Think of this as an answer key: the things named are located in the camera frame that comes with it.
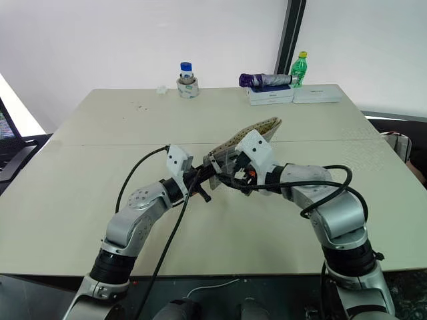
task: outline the white wall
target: white wall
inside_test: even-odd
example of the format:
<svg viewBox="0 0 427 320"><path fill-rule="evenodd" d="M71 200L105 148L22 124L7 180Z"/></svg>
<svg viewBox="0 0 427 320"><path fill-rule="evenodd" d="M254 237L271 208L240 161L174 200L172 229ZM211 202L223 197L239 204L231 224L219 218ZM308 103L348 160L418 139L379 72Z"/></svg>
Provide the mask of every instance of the white wall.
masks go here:
<svg viewBox="0 0 427 320"><path fill-rule="evenodd" d="M293 61L362 110L427 117L427 1L308 0Z"/></svg>
<svg viewBox="0 0 427 320"><path fill-rule="evenodd" d="M0 73L47 132L94 88L272 73L286 0L1 0Z"/></svg>

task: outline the black cable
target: black cable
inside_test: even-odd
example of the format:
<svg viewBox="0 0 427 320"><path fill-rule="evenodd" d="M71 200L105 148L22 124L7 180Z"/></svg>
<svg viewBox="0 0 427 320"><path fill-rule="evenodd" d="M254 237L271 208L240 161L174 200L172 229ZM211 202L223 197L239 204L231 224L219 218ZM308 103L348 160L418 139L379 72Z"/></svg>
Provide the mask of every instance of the black cable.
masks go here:
<svg viewBox="0 0 427 320"><path fill-rule="evenodd" d="M350 182L352 182L353 179L353 173L352 170L345 166L345 165L327 165L324 167L325 169L341 169L344 170L347 173L347 177L346 180L341 184L340 187L338 187L334 192L332 192L330 195L324 197L323 199L320 199L319 201L309 205L308 207L306 207L305 209L303 209L300 213L300 215L302 217L305 217L308 219L308 213L310 211L313 211L314 209L316 209L317 207L327 203L328 201L331 201L333 198L339 196L345 189L346 187L348 187L348 185L350 184Z"/></svg>
<svg viewBox="0 0 427 320"><path fill-rule="evenodd" d="M174 208L174 207L177 207L178 205L182 205L184 203L184 200L183 201L180 201L180 202L177 202L176 204L174 204L174 205L172 205L172 207Z"/></svg>
<svg viewBox="0 0 427 320"><path fill-rule="evenodd" d="M199 176L200 176L200 170L197 172L197 174L195 175L193 181L191 182L191 185L190 185L190 187L188 189L188 194L185 197L185 200L183 202L181 213L179 214L179 217L178 217L178 220L176 221L175 227L173 228L172 233L169 236L169 239L167 240L165 247L163 248L163 251L162 251L160 259L159 259L159 262L157 262L157 265L155 267L153 275L151 276L151 279L150 279L150 281L148 283L148 288L145 290L144 296L143 296L143 298L141 300L141 304L139 305L139 307L138 307L138 309L136 311L135 319L138 319L139 315L142 312L142 309L144 308L145 303L147 302L147 299L148 299L149 293L151 291L151 288L153 287L155 278L157 277L157 274L159 273L159 270L161 268L161 264L163 263L163 260L165 259L167 250L169 249L169 246L171 245L173 237L175 236L176 231L178 230L179 224L181 223L182 217L184 216L185 208L187 208L189 197L190 197L191 193L193 192L193 189L194 189L194 187L195 187L195 185L197 183L197 180L199 179Z"/></svg>
<svg viewBox="0 0 427 320"><path fill-rule="evenodd" d="M320 273L320 318L326 320L325 316L325 294L326 294L326 264L323 262Z"/></svg>
<svg viewBox="0 0 427 320"><path fill-rule="evenodd" d="M295 181L295 182L285 182L285 183L270 183L268 185L238 185L236 183L236 180L234 179L234 176L231 177L231 186L237 190L261 190L261 189L273 189L273 188L290 188L290 187L303 187L306 185L330 185L333 187L341 187L342 183L333 182L333 181ZM363 196L354 190L353 188L347 186L344 188L346 191L352 193L358 200L360 201L360 204L362 205L365 221L368 220L368 205L366 204L365 199Z"/></svg>
<svg viewBox="0 0 427 320"><path fill-rule="evenodd" d="M119 212L119 209L120 209L120 201L121 201L121 197L123 196L123 192L125 191L125 188L126 188L126 185L127 185L127 183L129 182L129 180L131 179L131 177L132 177L132 175L133 175L133 173L135 172L135 170L139 167L139 165L141 164L141 163L143 163L146 159L148 159L148 158L150 158L152 155L155 155L156 153L159 153L160 151L163 151L163 150L168 150L169 149L169 145L165 145L164 147L162 147L162 148L159 148L159 149L157 149L157 150L154 150L154 151L152 151L152 152L150 152L150 153L148 153L144 158L142 158L141 160L139 160L134 166L133 166L133 168L132 168L132 170L129 172L129 174L127 175L127 177L126 177L126 180L125 180L125 182L123 183L123 185L121 186L121 189L120 189L120 192L119 192L119 196L117 197L117 201L116 201L116 203L115 203L115 213L117 213L117 212Z"/></svg>

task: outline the tape roll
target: tape roll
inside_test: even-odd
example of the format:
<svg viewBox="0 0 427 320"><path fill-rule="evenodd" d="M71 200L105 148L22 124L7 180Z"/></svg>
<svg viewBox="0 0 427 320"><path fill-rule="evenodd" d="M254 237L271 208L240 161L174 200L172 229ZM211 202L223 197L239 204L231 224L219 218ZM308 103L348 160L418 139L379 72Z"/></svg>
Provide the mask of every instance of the tape roll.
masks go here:
<svg viewBox="0 0 427 320"><path fill-rule="evenodd" d="M197 82L197 78L194 78L194 82L189 85L181 83L181 79L178 78L176 85L179 95L183 98L191 99L199 95L199 83Z"/></svg>

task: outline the cable connector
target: cable connector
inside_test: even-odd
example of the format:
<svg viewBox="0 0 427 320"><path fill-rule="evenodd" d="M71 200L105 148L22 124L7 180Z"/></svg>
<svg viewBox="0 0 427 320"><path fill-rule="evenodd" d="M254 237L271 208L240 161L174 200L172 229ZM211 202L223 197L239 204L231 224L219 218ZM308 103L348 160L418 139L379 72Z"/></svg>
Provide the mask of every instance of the cable connector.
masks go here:
<svg viewBox="0 0 427 320"><path fill-rule="evenodd" d="M241 152L236 158L236 164L234 165L234 172L238 172L242 168L246 168L251 162L251 159L246 155L246 153Z"/></svg>
<svg viewBox="0 0 427 320"><path fill-rule="evenodd" d="M385 256L381 252L374 251L374 257L375 257L375 260L378 260L378 261L383 261L385 259Z"/></svg>

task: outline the blue bottle cap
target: blue bottle cap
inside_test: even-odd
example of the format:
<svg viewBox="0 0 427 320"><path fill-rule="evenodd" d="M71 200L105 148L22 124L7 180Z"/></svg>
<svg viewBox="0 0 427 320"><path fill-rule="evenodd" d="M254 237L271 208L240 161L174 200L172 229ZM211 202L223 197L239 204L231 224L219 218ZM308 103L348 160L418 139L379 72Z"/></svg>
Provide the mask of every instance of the blue bottle cap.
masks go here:
<svg viewBox="0 0 427 320"><path fill-rule="evenodd" d="M181 62L181 70L182 71L191 71L191 63L190 62Z"/></svg>

